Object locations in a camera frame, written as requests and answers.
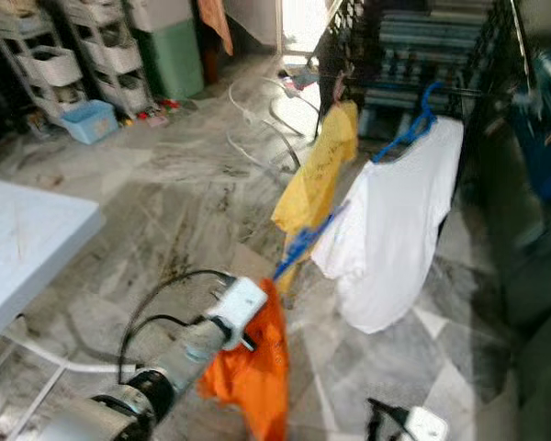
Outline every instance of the yellow cloth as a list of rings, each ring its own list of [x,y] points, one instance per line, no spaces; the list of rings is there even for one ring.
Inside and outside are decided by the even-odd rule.
[[[341,165],[356,153],[357,105],[353,101],[333,105],[308,161],[292,178],[272,214],[272,221],[288,234],[286,244],[302,228],[315,228],[330,214]],[[288,291],[295,272],[292,266],[280,278],[282,293]]]

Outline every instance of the blue container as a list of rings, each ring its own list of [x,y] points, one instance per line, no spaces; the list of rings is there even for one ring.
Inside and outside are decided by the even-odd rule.
[[[62,122],[73,138],[93,144],[118,129],[111,104],[92,99],[83,106],[62,115]]]

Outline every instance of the orange cloth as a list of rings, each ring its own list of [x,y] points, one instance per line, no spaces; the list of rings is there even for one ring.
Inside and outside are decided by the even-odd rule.
[[[287,425],[287,344],[277,289],[264,279],[267,303],[247,325],[254,352],[243,345],[218,354],[198,386],[202,396],[237,404],[257,441],[283,441]]]
[[[224,50],[232,56],[232,40],[222,0],[198,0],[200,18],[222,38]]]

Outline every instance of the black electrical wire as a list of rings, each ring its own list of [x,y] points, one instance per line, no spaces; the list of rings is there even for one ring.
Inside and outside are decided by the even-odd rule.
[[[145,298],[137,306],[135,311],[130,316],[129,323],[127,323],[127,327],[125,328],[125,333],[122,337],[122,342],[121,342],[120,348],[118,350],[118,360],[117,360],[117,364],[118,364],[117,381],[118,381],[118,384],[122,384],[122,367],[124,366],[124,363],[125,363],[125,355],[127,354],[127,349],[129,347],[129,341],[135,335],[135,330],[133,329],[133,327],[135,326],[135,322],[137,321],[139,316],[142,314],[142,312],[145,310],[145,308],[147,308],[147,306],[149,306],[149,304],[153,301],[153,299],[155,299],[155,297],[162,290],[164,290],[165,288],[171,287],[172,285],[174,285],[176,283],[179,283],[183,280],[186,280],[189,277],[200,276],[200,275],[204,275],[204,274],[211,274],[213,276],[216,276],[216,277],[220,278],[227,285],[229,285],[230,283],[232,283],[235,280],[235,277],[230,276],[227,273],[223,273],[221,271],[216,271],[214,269],[198,269],[196,271],[189,271],[189,272],[181,274],[179,276],[172,277],[169,280],[166,280],[165,282],[163,282],[162,284],[157,285],[147,296],[145,296]]]

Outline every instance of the marble floor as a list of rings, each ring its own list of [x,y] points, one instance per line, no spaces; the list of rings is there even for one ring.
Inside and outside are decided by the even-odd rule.
[[[130,313],[160,278],[202,267],[270,275],[284,236],[269,218],[289,175],[251,164],[229,146],[226,132],[239,136],[262,161],[281,167],[289,159],[273,132],[245,125],[226,89],[242,78],[233,91],[238,101],[265,112],[276,98],[283,114],[298,114],[290,124],[311,133],[316,114],[277,99],[281,92],[256,80],[276,67],[277,61],[259,57],[233,65],[221,83],[162,128],[138,122],[92,146],[65,134],[42,142],[12,140],[0,161],[1,179],[96,200],[107,217],[103,230],[25,310],[29,331],[42,345],[75,361],[114,362]],[[307,92],[310,99],[313,92]],[[310,136],[278,127],[305,158]],[[343,170],[340,196],[365,160],[362,154]],[[201,278],[167,289],[145,313],[187,320],[212,304],[206,294],[212,286]],[[500,320],[498,279],[478,207],[455,198],[415,307],[382,333],[361,334],[344,323],[335,310],[333,283],[310,262],[293,289],[296,302],[287,311],[288,439],[365,439],[368,397],[429,408],[449,423],[452,440],[516,439],[513,336]],[[135,340],[129,357],[155,356],[179,333],[152,325]],[[5,344],[0,339],[0,351]],[[0,439],[54,369],[25,350],[9,358],[0,370]],[[20,439],[34,439],[71,398],[113,381],[114,376],[65,373]],[[385,426],[383,439],[394,430]],[[237,409],[202,400],[191,390],[155,438],[250,436]]]

